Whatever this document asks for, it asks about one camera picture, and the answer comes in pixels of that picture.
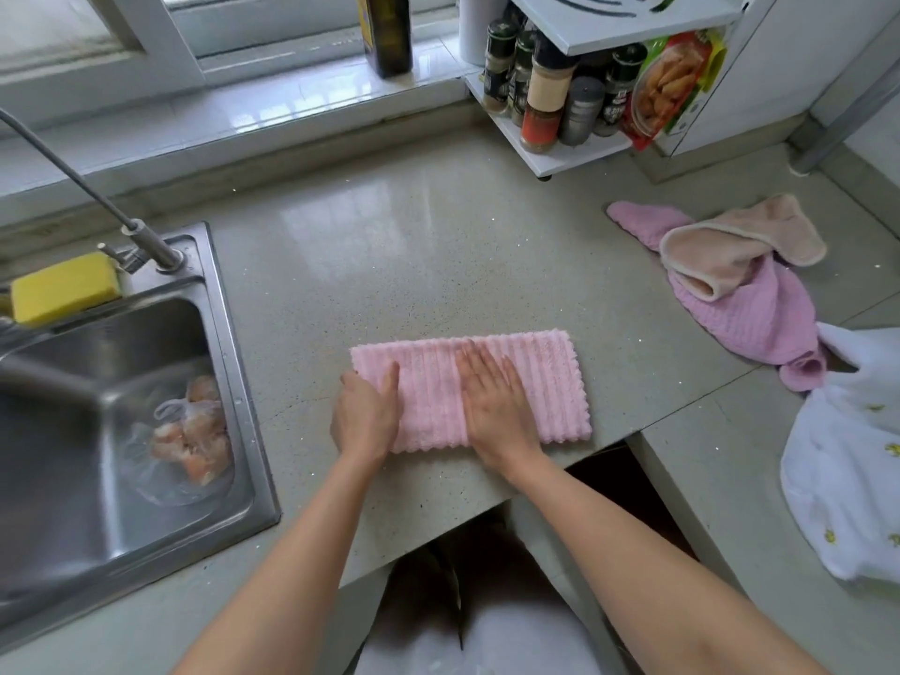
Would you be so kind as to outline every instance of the white shelf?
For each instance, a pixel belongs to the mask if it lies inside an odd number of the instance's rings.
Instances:
[[[468,74],[465,77],[465,81],[475,99],[483,106],[484,85],[481,82],[481,74]],[[546,154],[532,154],[522,146],[522,142],[519,140],[522,130],[510,120],[509,116],[506,114],[498,116],[491,112],[486,113],[500,128],[503,136],[510,141],[512,147],[522,157],[522,160],[538,177],[561,173],[563,170],[596,161],[598,158],[612,156],[631,146],[631,140],[621,132],[617,132],[609,137],[591,135],[587,142],[579,146],[565,146],[557,142]]]
[[[742,0],[512,0],[562,52],[581,55],[661,36],[722,26],[741,17]]]

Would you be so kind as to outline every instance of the sponge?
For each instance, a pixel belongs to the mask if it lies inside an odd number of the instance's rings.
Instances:
[[[11,295],[15,321],[42,327],[121,298],[121,286],[113,261],[95,252],[19,277]]]

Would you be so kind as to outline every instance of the forearm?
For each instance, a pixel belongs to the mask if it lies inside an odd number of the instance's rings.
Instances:
[[[374,469],[340,458],[174,675],[310,672]]]
[[[825,673],[745,597],[549,458],[512,480],[569,548],[648,675]]]

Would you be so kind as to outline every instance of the stainless steel sink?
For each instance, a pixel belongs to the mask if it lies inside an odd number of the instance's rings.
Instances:
[[[175,274],[149,263],[122,300],[0,338],[0,650],[281,515],[209,230],[166,238],[186,256]],[[219,383],[233,467],[205,499],[162,506],[123,460],[135,425],[198,374]]]

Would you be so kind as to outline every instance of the window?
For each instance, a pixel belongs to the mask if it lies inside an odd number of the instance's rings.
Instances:
[[[359,25],[356,0],[164,0],[198,57]],[[456,0],[410,0],[412,13]]]
[[[413,13],[455,2],[410,0]],[[40,124],[203,87],[198,58],[359,16],[356,0],[0,0],[0,24],[0,104]]]

